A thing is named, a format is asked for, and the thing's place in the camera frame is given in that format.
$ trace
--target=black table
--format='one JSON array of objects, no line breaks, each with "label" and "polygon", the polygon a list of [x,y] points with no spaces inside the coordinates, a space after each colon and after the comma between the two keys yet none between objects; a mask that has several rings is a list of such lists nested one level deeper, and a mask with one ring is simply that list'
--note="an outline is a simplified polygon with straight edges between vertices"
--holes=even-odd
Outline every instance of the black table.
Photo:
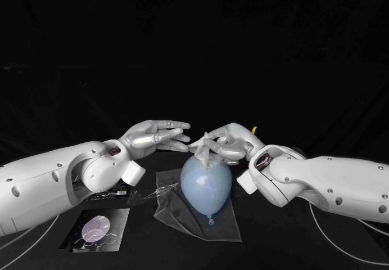
[{"label": "black table", "polygon": [[[136,187],[156,188],[156,172],[182,168],[192,153],[158,152],[139,164],[148,169]],[[248,168],[243,161],[233,166],[235,178]],[[296,198],[279,208],[257,191],[248,195],[238,182],[233,185],[233,204],[243,235],[240,242],[204,241],[166,226],[155,217],[158,199],[132,207],[120,251],[70,253],[60,246],[84,209],[127,208],[129,199],[83,202],[65,212],[45,238],[8,268],[12,269],[379,269],[343,254],[326,240],[313,220],[309,203]],[[331,239],[354,255],[389,262],[379,245],[354,218],[326,213],[315,207],[320,226]],[[37,242],[52,221],[0,251],[5,266]],[[21,233],[0,238],[0,246]]]}]

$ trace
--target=inflated balloon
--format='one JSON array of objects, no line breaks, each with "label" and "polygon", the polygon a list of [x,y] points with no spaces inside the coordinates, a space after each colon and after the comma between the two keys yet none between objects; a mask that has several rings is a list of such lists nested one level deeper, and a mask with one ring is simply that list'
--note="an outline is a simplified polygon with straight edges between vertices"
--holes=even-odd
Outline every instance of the inflated balloon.
[{"label": "inflated balloon", "polygon": [[215,215],[230,198],[233,175],[230,166],[220,156],[209,153],[209,167],[204,167],[195,156],[185,163],[181,173],[181,186],[185,197],[199,213],[208,216],[214,224]]}]

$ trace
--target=balloon package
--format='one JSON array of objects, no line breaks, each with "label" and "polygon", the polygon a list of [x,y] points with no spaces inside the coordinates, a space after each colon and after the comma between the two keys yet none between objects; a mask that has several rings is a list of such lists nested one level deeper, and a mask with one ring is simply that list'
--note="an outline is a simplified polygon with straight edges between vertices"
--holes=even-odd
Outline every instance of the balloon package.
[{"label": "balloon package", "polygon": [[181,173],[181,186],[185,197],[214,225],[214,216],[220,212],[228,198],[233,186],[231,169],[218,154],[209,153],[208,167],[192,156]]},{"label": "balloon package", "polygon": [[119,251],[129,212],[130,208],[84,210],[60,248],[71,253]]}]

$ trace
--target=black background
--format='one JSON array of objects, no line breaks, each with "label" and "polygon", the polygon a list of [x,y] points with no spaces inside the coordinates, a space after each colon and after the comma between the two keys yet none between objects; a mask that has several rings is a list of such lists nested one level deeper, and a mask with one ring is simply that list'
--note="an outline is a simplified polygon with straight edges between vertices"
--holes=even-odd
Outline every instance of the black background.
[{"label": "black background", "polygon": [[310,158],[389,163],[388,5],[2,3],[0,163],[148,119],[189,122],[192,141],[237,122]]}]

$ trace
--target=cable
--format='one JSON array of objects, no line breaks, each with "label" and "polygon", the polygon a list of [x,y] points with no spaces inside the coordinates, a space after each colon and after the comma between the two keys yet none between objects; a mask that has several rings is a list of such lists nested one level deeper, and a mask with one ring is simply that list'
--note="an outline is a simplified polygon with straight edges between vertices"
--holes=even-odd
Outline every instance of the cable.
[{"label": "cable", "polygon": [[21,234],[8,244],[5,244],[2,247],[0,247],[0,250],[5,249],[15,241],[18,241],[32,230],[34,228],[31,228],[24,234]]},{"label": "cable", "polygon": [[[310,212],[313,213],[313,217],[315,217],[315,211],[313,211],[313,204],[310,203]],[[322,233],[323,233],[323,235],[325,235],[325,237],[326,237],[326,239],[329,240],[329,242],[333,244],[333,246],[346,254],[346,255],[349,255],[352,258],[355,258],[356,260],[361,260],[362,262],[365,262],[365,263],[372,263],[372,264],[377,264],[377,265],[379,265],[379,266],[389,266],[389,263],[378,263],[378,262],[371,262],[369,260],[364,260],[364,259],[361,259],[361,258],[358,258],[356,256],[354,256],[351,253],[348,253],[333,242],[332,242],[332,240],[331,240],[331,238],[328,237],[328,235],[325,234],[325,232],[323,232],[323,230],[322,230],[322,228],[320,228],[320,225],[319,225],[319,221],[316,220],[316,217],[315,217],[315,222],[316,222],[316,225],[318,225],[318,227],[319,227],[319,230],[322,231]]]},{"label": "cable", "polygon": [[382,231],[381,229],[375,228],[371,224],[368,224],[364,220],[358,219],[369,228],[372,228],[375,231],[381,232],[384,235],[389,236],[389,233]]},{"label": "cable", "polygon": [[51,224],[51,227],[48,228],[48,230],[45,231],[45,234],[41,236],[41,238],[37,240],[37,242],[34,243],[34,245],[29,247],[29,249],[21,254],[21,256],[0,269],[0,270],[5,270],[15,262],[16,260],[19,260],[19,258],[28,253],[28,251],[34,248],[34,246],[38,244],[38,242],[41,241],[41,239],[44,238],[44,236],[47,235],[48,231],[51,230],[57,220],[60,218],[60,215],[57,216],[55,218],[55,221],[52,222]]}]

